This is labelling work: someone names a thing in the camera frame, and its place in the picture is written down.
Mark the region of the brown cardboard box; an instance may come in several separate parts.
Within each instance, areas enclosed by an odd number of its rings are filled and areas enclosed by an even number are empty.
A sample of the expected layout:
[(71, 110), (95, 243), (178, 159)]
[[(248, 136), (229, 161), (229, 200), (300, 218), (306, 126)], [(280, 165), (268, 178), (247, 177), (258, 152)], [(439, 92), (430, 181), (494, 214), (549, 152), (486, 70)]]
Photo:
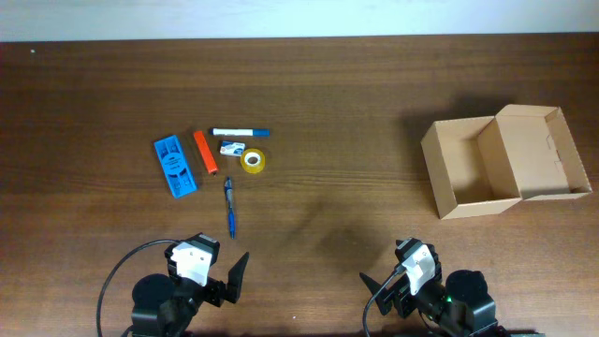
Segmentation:
[(494, 116), (435, 121), (421, 147), (442, 220), (592, 192), (559, 107), (510, 104)]

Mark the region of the yellow tape roll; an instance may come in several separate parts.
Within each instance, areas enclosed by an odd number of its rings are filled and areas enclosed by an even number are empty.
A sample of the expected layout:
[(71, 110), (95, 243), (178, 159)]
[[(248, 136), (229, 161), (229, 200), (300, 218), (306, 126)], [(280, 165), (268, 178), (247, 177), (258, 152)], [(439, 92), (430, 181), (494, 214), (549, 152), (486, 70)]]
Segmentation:
[(258, 149), (247, 149), (241, 155), (241, 166), (247, 173), (260, 173), (266, 166), (266, 156)]

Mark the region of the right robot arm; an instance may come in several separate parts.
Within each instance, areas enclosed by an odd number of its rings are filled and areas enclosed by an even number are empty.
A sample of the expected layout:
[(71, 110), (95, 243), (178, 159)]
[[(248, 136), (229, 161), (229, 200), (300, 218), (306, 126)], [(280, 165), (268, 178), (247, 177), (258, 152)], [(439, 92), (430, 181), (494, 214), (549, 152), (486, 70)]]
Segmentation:
[(481, 271), (457, 270), (442, 275), (442, 264), (432, 244), (416, 238), (397, 240), (398, 264), (383, 283), (359, 275), (371, 292), (361, 318), (367, 336), (368, 314), (376, 306), (381, 315), (395, 310), (402, 319), (418, 313), (429, 336), (537, 336), (534, 330), (508, 330), (496, 318), (496, 303)]

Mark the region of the blue ballpoint pen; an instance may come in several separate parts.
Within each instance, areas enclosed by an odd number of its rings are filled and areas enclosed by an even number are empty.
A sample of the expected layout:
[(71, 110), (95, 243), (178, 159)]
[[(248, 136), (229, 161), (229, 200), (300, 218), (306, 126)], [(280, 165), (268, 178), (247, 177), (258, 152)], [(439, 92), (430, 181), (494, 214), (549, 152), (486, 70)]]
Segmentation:
[(234, 210), (234, 198), (233, 198), (233, 187), (232, 180), (230, 177), (226, 177), (224, 183), (224, 191), (226, 196), (227, 203), (227, 220), (228, 220), (228, 230), (231, 239), (236, 238), (236, 216)]

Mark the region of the white marker blue cap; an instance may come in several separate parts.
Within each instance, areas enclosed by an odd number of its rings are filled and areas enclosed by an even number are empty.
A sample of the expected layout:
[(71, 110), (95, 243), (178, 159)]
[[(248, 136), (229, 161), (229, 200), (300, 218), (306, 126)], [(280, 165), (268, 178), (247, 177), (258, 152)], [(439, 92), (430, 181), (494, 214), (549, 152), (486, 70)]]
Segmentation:
[(214, 136), (230, 136), (230, 137), (268, 137), (269, 129), (253, 129), (253, 128), (212, 128), (210, 133)]

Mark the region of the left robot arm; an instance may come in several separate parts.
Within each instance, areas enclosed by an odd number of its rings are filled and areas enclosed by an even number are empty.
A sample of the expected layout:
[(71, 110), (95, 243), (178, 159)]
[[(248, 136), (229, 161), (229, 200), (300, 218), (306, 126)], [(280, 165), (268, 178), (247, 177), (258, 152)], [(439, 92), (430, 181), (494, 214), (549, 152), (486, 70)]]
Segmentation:
[(165, 250), (168, 273), (145, 276), (132, 290), (132, 334), (182, 336), (201, 305), (237, 302), (250, 255), (244, 254), (223, 282), (209, 276), (219, 250), (220, 242), (203, 233), (173, 242)]

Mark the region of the orange stapler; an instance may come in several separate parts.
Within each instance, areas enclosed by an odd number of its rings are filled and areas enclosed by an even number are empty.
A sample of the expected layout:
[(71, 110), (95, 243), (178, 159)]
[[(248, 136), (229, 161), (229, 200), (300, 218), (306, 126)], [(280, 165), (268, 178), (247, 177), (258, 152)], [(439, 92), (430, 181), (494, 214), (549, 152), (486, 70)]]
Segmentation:
[(210, 146), (204, 136), (204, 133), (199, 130), (195, 131), (193, 133), (193, 138), (194, 138), (194, 141), (196, 142), (198, 151), (200, 153), (200, 156), (202, 158), (202, 161), (204, 163), (204, 166), (205, 166), (207, 172), (209, 174), (215, 176), (218, 173), (219, 168), (214, 160), (212, 151), (211, 151)]

